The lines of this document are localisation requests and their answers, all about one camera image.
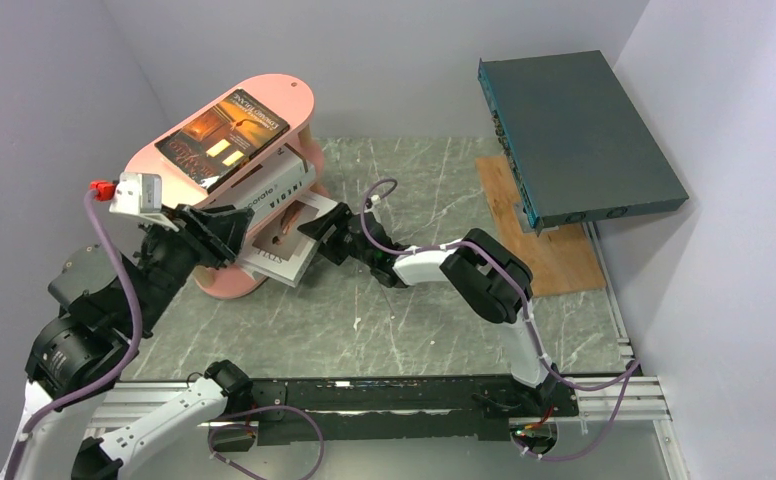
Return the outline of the white Insoia travel book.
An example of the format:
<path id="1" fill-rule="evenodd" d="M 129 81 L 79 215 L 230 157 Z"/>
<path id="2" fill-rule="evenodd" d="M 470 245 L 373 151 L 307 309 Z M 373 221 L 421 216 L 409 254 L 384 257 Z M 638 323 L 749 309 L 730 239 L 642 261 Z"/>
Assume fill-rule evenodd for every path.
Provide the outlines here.
<path id="1" fill-rule="evenodd" d="M 292 200 L 315 178 L 316 169 L 310 162 L 277 164 L 274 169 L 261 169 L 250 177 L 249 189 L 238 205 L 251 209 L 253 220 L 258 222 Z"/>

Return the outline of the white fashion cover magazine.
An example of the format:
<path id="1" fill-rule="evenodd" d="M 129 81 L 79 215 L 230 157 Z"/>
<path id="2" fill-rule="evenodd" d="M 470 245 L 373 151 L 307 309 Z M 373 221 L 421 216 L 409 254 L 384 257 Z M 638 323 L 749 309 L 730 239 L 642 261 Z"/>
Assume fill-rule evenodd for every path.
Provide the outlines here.
<path id="1" fill-rule="evenodd" d="M 245 272 L 296 287 L 317 251 L 317 241 L 298 227 L 329 213 L 336 205 L 323 195 L 303 194 L 244 246 L 236 265 Z"/>

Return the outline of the white Decorate Furniture book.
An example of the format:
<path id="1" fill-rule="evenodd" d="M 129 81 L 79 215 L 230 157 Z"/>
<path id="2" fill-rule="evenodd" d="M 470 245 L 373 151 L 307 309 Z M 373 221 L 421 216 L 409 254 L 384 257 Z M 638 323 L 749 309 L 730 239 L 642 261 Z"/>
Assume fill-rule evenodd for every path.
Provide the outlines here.
<path id="1" fill-rule="evenodd" d="M 269 208 L 280 194 L 300 180 L 303 173 L 302 159 L 293 150 L 281 148 L 240 180 L 225 204 L 256 212 Z"/>

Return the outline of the dark orange Edward Tulane novel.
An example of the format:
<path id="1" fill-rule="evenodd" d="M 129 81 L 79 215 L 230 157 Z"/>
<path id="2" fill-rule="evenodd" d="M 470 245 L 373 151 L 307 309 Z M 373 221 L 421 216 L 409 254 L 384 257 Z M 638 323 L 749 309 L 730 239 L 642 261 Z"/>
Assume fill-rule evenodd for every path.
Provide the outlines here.
<path id="1" fill-rule="evenodd" d="M 238 88 L 155 143 L 163 157 L 208 193 L 267 149 L 289 123 Z"/>

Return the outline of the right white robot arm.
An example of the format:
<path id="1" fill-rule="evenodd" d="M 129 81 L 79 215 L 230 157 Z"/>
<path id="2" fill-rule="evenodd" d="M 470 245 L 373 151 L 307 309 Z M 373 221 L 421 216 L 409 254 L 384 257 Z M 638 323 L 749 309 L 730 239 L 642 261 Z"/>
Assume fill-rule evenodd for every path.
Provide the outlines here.
<path id="1" fill-rule="evenodd" d="M 407 288 L 444 282 L 482 320 L 498 330 L 511 378 L 503 386 L 484 384 L 473 401 L 491 416 L 573 416 L 571 388 L 556 379 L 558 368 L 530 325 L 533 292 L 530 269 L 485 231 L 435 247 L 406 246 L 391 240 L 371 211 L 355 214 L 340 203 L 298 226 L 318 244 L 318 252 L 340 265 L 360 262 L 382 286 Z"/>

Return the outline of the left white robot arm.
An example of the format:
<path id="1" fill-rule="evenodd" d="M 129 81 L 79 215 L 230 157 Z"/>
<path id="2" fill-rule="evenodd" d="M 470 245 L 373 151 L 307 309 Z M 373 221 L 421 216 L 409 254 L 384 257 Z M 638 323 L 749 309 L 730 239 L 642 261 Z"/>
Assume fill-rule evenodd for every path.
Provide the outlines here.
<path id="1" fill-rule="evenodd" d="M 198 266 L 233 262 L 252 222 L 248 208 L 165 208 L 126 258 L 98 218 L 96 245 L 75 252 L 49 286 L 60 309 L 35 338 L 25 367 L 25 403 L 3 479 L 126 479 L 196 424 L 243 417 L 252 383 L 216 361 L 174 401 L 101 438 L 86 429 Z"/>

